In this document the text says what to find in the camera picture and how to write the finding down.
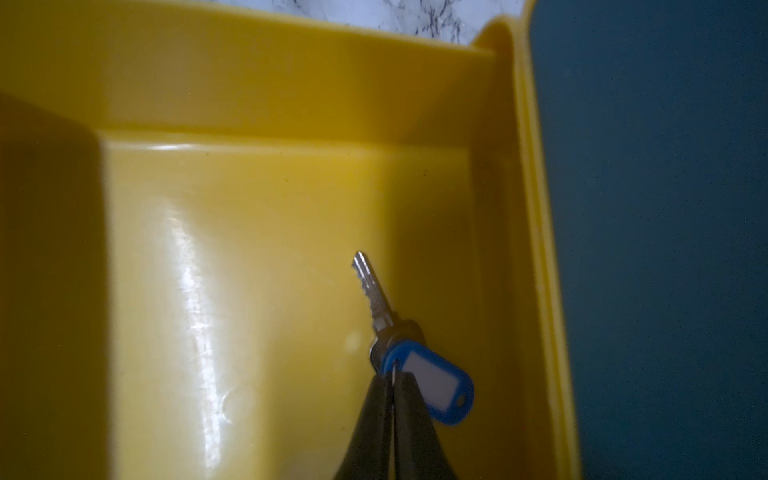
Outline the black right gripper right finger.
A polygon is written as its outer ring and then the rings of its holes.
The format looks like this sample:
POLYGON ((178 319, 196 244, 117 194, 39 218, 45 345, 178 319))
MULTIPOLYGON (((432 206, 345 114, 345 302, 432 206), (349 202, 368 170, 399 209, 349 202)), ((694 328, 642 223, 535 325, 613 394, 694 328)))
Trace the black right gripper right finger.
POLYGON ((456 480, 415 376, 395 372, 393 388, 395 478, 456 480))

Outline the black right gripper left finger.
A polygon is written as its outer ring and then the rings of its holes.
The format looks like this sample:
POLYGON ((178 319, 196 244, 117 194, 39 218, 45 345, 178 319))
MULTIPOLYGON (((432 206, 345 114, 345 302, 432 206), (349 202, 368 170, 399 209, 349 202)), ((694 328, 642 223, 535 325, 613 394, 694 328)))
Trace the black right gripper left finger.
POLYGON ((393 385, 390 376, 374 375, 336 480, 389 478, 393 428, 393 385))

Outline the key with blue tag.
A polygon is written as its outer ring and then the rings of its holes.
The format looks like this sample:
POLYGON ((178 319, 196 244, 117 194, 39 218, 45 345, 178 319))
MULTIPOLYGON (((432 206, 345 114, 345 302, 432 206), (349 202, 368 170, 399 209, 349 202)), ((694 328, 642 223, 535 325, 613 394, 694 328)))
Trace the key with blue tag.
POLYGON ((474 398, 470 375, 426 344, 419 324, 400 317, 388 302, 368 256, 358 251, 352 260, 368 299, 375 339, 369 360, 380 375, 403 371, 415 376, 430 416, 457 425, 469 415, 474 398))

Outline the yellow bottom drawer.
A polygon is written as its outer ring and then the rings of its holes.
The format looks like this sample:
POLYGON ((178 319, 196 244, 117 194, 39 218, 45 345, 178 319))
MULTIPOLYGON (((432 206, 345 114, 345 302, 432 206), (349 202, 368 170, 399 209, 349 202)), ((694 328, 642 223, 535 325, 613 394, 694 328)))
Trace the yellow bottom drawer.
POLYGON ((465 369, 462 479, 577 479, 531 17, 467 46, 194 1, 1 5, 1 475, 330 479, 353 269, 465 369))

